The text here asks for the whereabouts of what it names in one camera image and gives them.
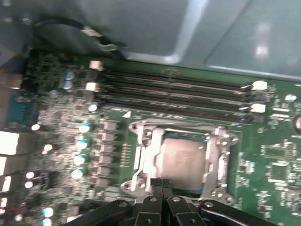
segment ram slot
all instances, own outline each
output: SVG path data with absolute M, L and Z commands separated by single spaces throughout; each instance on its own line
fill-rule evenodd
M 188 99 L 188 98 L 173 97 L 171 95 L 159 95 L 159 94 L 147 95 L 145 92 L 137 92 L 137 90 L 131 92 L 131 94 L 129 94 L 128 92 L 122 92 L 120 90 L 114 90 L 108 92 L 106 95 L 110 95 L 114 97 L 133 98 L 133 99 L 139 97 L 148 101 L 164 102 L 173 105 L 191 105 L 194 107 L 230 111 L 230 112 L 247 113 L 250 111 L 250 105 L 238 105 L 237 103 L 232 104 L 232 103 L 225 103 L 225 102 L 217 102 L 214 99 L 201 99 L 197 97 Z
M 151 89 L 157 91 L 169 91 L 178 94 L 184 95 L 193 95 L 200 97 L 209 97 L 209 98 L 219 98 L 227 99 L 232 101 L 239 102 L 250 102 L 253 100 L 253 97 L 250 94 L 243 92 L 234 92 L 222 89 L 207 89 L 206 87 L 192 86 L 183 87 L 181 84 L 162 82 L 161 84 L 155 80 L 145 80 L 145 79 L 121 79 L 118 76 L 110 76 L 106 78 L 106 84 L 110 86 L 115 86 L 117 89 L 122 87 L 129 87 L 135 89 Z
M 249 92 L 252 89 L 252 84 L 236 84 L 236 83 L 229 83 L 229 82 L 223 82 L 223 81 L 213 81 L 213 80 L 205 80 L 205 79 L 198 79 L 198 78 L 190 78 L 185 77 L 177 74 L 156 74 L 156 73 L 145 73 L 145 72 L 134 72 L 129 70 L 122 70 L 112 71 L 113 74 L 123 74 L 125 76 L 132 76 L 136 78 L 146 78 L 146 76 L 149 79 L 154 79 L 158 81 L 166 81 L 167 80 L 173 80 L 174 82 L 183 83 L 183 84 L 191 84 L 191 85 L 199 85 L 199 86 L 206 86 L 211 88 L 219 88 L 219 89 L 228 89 L 233 91 L 241 91 L 241 92 Z
M 148 112 L 158 112 L 158 113 L 166 113 L 166 114 L 174 114 L 174 115 L 183 115 L 188 117 L 196 117 L 196 118 L 204 118 L 211 120 L 220 120 L 220 121 L 229 121 L 229 122 L 238 122 L 238 123 L 251 123 L 252 117 L 248 114 L 244 115 L 233 115 L 230 113 L 214 113 L 214 112 L 204 112 L 202 109 L 179 109 L 169 106 L 161 106 L 161 105 L 151 105 L 145 104 L 143 101 L 138 100 L 129 100 L 129 99 L 104 99 L 104 104 L 106 106 L 115 106 L 129 109 L 136 109 L 141 111 Z

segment motherboard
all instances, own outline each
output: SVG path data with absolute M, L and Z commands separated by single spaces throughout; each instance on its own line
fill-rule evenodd
M 134 203 L 151 178 L 172 179 L 195 205 L 213 199 L 299 225 L 300 89 L 33 51 L 0 132 L 0 225 L 60 225 L 101 203 Z

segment cpu socket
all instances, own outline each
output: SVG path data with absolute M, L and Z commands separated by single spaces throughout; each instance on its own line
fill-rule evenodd
M 227 193 L 230 147 L 238 136 L 224 126 L 166 119 L 129 125 L 137 135 L 134 174 L 120 188 L 131 196 L 147 195 L 151 178 L 173 180 L 174 189 L 232 204 Z

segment green circuit board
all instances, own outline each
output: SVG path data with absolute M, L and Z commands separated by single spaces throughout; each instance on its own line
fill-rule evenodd
M 43 219 L 41 211 L 53 203 L 82 205 L 87 199 L 111 202 L 117 198 L 133 201 L 134 197 L 123 194 L 119 189 L 120 184 L 132 179 L 135 161 L 137 135 L 129 130 L 128 125 L 149 118 L 226 126 L 239 138 L 238 143 L 231 147 L 228 170 L 228 193 L 235 199 L 233 207 L 279 226 L 300 224 L 301 135 L 297 133 L 293 124 L 295 116 L 301 110 L 301 84 L 263 79 L 268 87 L 263 91 L 266 111 L 262 114 L 261 122 L 240 123 L 223 118 L 217 120 L 180 113 L 161 113 L 155 108 L 152 112 L 101 103 L 98 103 L 96 111 L 90 113 L 87 106 L 91 102 L 85 99 L 85 85 L 91 80 L 91 60 L 100 60 L 104 69 L 109 67 L 120 71 L 151 74 L 171 70 L 187 78 L 227 83 L 243 84 L 261 79 L 108 58 L 66 58 L 52 53 L 33 52 L 26 76 L 38 85 L 33 99 L 39 109 L 39 121 L 49 126 L 51 132 L 38 132 L 38 149 L 31 154 L 27 171 L 43 169 L 59 174 L 55 186 L 42 192 L 41 205 L 31 210 L 33 214 L 26 221 L 29 225 L 40 225 Z M 73 88 L 68 91 L 62 89 L 62 78 L 67 71 L 73 71 L 75 74 Z M 100 84 L 103 73 L 97 72 L 96 79 Z M 49 95 L 52 90 L 58 90 L 55 97 Z M 109 132 L 115 138 L 109 142 L 114 146 L 114 151 L 107 154 L 111 161 L 105 165 L 111 170 L 110 174 L 104 177 L 108 185 L 93 184 L 93 178 L 97 178 L 97 175 L 91 169 L 98 166 L 93 161 L 83 166 L 89 172 L 88 176 L 80 180 L 72 179 L 71 172 L 76 169 L 74 157 L 78 154 L 86 154 L 90 159 L 98 156 L 99 146 L 106 143 L 99 138 L 106 133 L 99 129 L 99 125 L 111 121 L 116 122 L 118 128 Z M 95 129 L 84 135 L 79 134 L 78 128 L 84 122 L 91 123 Z M 87 139 L 93 145 L 79 151 L 75 143 L 80 139 Z M 59 151 L 42 155 L 42 146 L 51 142 L 59 143 Z M 66 192 L 65 186 L 71 186 L 72 191 Z M 34 192 L 36 190 L 32 189 L 25 195 Z M 67 210 L 60 210 L 54 221 L 64 223 L 67 217 Z

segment black cable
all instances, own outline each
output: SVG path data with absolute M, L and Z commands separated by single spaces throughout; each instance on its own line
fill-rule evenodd
M 76 21 L 76 20 L 72 20 L 72 19 L 68 19 L 68 18 L 64 18 L 64 17 L 51 17 L 51 18 L 46 18 L 46 19 L 41 19 L 39 21 L 36 21 L 33 23 L 32 27 L 33 27 L 33 32 L 34 35 L 41 41 L 44 42 L 46 44 L 48 44 L 51 48 L 56 49 L 57 51 L 60 51 L 59 49 L 57 49 L 55 47 L 55 45 L 53 44 L 53 42 L 47 38 L 45 38 L 42 34 L 41 34 L 41 29 L 44 28 L 45 26 L 48 25 L 67 25 L 67 26 L 71 26 L 74 28 L 77 28 L 81 31 L 83 31 L 85 29 L 86 26 L 84 26 L 82 23 Z M 115 45 L 112 44 L 112 42 L 110 40 L 108 40 L 105 37 L 95 37 L 96 39 L 96 44 L 98 46 L 106 46 L 106 45 Z M 115 58 L 123 58 L 122 54 L 116 49 L 114 50 L 104 50 L 105 52 L 113 52 L 112 56 Z

